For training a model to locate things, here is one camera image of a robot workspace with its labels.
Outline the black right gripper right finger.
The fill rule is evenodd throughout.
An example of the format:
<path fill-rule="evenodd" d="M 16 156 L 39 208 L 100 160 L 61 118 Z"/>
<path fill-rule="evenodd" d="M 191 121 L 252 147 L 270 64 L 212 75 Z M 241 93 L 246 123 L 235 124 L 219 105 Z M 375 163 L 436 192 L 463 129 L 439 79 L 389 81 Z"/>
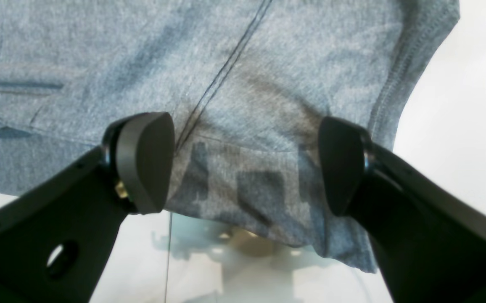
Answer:
<path fill-rule="evenodd" d="M 329 209 L 366 230 L 395 303 L 486 303 L 486 215 L 354 123 L 322 119 L 318 149 Z"/>

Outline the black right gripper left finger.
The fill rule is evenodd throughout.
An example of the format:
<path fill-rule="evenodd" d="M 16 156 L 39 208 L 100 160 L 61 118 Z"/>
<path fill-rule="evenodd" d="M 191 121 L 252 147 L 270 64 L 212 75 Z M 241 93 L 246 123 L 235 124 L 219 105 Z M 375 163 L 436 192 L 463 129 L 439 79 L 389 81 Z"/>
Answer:
<path fill-rule="evenodd" d="M 167 112 L 112 123 L 103 142 L 0 208 L 0 303 L 87 303 L 129 214 L 164 209 L 174 157 Z"/>

